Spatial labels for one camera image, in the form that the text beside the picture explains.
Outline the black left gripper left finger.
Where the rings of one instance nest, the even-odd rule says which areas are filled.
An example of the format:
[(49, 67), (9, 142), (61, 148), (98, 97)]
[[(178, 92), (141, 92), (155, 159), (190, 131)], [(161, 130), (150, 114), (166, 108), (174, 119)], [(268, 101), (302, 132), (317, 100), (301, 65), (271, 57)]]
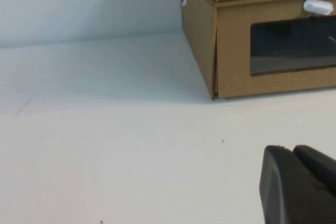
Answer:
[(259, 192), (265, 223), (335, 223), (335, 194), (293, 150), (264, 150)]

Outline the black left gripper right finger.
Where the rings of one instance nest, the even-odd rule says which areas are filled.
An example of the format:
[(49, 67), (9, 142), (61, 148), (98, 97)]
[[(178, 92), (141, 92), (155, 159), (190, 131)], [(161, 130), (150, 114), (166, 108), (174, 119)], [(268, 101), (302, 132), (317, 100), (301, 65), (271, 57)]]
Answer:
[(316, 179), (335, 194), (335, 160), (307, 145), (297, 145), (293, 152)]

